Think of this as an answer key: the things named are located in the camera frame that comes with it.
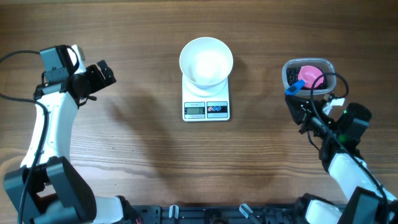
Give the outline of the pink scoop blue handle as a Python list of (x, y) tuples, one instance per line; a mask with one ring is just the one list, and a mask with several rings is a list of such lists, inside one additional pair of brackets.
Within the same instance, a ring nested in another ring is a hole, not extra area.
[(295, 95), (300, 90), (310, 90), (311, 87), (314, 87), (315, 89), (317, 82), (319, 80), (323, 80), (324, 78), (319, 78), (317, 82), (315, 82), (315, 80), (322, 75), (323, 72), (317, 67), (311, 65), (301, 66), (298, 74), (298, 82), (289, 86), (288, 89), (285, 90), (285, 94)]

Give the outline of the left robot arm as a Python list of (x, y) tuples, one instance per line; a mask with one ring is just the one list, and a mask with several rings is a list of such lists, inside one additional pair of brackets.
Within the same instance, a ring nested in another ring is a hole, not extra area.
[(77, 45), (37, 52), (44, 64), (30, 103), (36, 106), (32, 140), (18, 170), (4, 176), (18, 223), (125, 223), (130, 206), (121, 196), (96, 197), (70, 163), (72, 126), (94, 93), (115, 83), (104, 60), (85, 66)]

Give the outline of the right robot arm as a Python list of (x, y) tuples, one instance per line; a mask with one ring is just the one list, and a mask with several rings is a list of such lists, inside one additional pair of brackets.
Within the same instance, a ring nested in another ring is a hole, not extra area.
[(285, 102), (300, 133), (322, 140), (319, 160), (348, 201), (344, 208), (338, 208), (329, 200), (304, 194), (295, 202), (294, 222), (397, 223), (397, 197), (370, 173), (357, 148), (371, 112), (361, 104), (350, 103), (334, 121), (323, 112), (326, 100), (287, 95)]

